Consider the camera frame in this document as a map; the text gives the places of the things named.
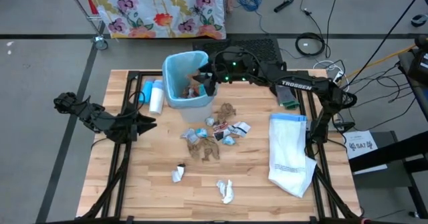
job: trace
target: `plastic bin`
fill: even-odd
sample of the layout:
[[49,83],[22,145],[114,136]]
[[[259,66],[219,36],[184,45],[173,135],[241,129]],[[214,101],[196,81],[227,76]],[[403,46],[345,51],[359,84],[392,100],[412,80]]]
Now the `plastic bin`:
[[213,112],[214,96],[203,95],[184,99],[183,90],[190,84],[187,78],[208,62],[208,55],[203,51],[190,51],[170,55],[166,58],[163,69],[165,98],[171,108],[180,111],[186,122],[204,122]]

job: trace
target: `cart wheel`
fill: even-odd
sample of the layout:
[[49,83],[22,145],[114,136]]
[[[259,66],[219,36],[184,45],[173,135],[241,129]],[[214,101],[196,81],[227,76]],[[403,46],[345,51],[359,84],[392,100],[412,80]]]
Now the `cart wheel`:
[[419,14],[412,18],[413,27],[421,27],[427,22],[427,16],[425,14]]
[[108,49],[108,43],[104,39],[96,39],[95,41],[95,47],[98,50],[105,50]]

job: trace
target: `blue cable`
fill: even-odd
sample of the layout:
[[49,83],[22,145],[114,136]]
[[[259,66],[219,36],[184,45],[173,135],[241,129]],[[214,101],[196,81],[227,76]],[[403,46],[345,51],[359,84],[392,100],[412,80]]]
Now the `blue cable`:
[[255,12],[255,14],[259,15],[259,27],[260,27],[260,29],[264,33],[269,34],[261,26],[261,19],[263,18],[263,16],[260,13],[257,12],[257,10],[259,9],[259,7],[261,5],[262,0],[237,0],[237,2],[239,3],[238,7],[242,6],[246,11],[248,11],[248,12]]

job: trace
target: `white plastic bag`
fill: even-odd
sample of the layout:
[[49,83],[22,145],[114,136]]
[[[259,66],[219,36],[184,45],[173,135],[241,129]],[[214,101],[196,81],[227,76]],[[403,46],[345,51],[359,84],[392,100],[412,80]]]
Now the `white plastic bag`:
[[303,197],[316,161],[305,155],[306,117],[272,114],[269,128],[269,180],[281,189]]

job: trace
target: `wooden table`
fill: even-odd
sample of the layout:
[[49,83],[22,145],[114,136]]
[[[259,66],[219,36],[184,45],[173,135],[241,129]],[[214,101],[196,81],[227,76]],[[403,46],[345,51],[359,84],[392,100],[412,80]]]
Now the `wooden table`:
[[[127,70],[111,72],[103,106],[112,114],[121,109],[127,73]],[[310,74],[325,76],[326,72],[310,70]],[[316,109],[320,111],[316,96],[315,100]],[[268,88],[245,82],[221,85],[213,111],[225,102],[237,110],[237,116],[229,119],[229,123],[243,121],[251,125],[251,130],[245,138],[237,139],[236,146],[219,144],[221,160],[211,157],[209,162],[193,160],[186,141],[180,139],[187,128],[205,125],[183,122],[179,112],[165,102],[162,115],[153,116],[158,126],[138,137],[132,145],[122,219],[133,215],[136,220],[307,221],[309,216],[317,216],[312,185],[299,199],[268,180],[270,114],[299,114],[299,111],[285,111],[277,105]],[[148,115],[148,106],[143,106],[141,112]],[[96,136],[96,140],[101,138],[104,136]],[[337,133],[330,133],[329,138],[342,142]],[[104,140],[93,148],[77,215],[88,211],[104,190],[113,146],[114,143]],[[359,215],[360,205],[345,149],[332,143],[326,143],[325,149],[334,188]],[[186,164],[185,175],[181,182],[173,183],[171,171],[182,162]],[[233,181],[235,198],[229,205],[224,205],[216,182],[227,179]],[[324,209],[329,216],[323,187],[322,194]],[[112,200],[116,200],[115,195],[113,193]],[[110,205],[110,215],[114,204]]]

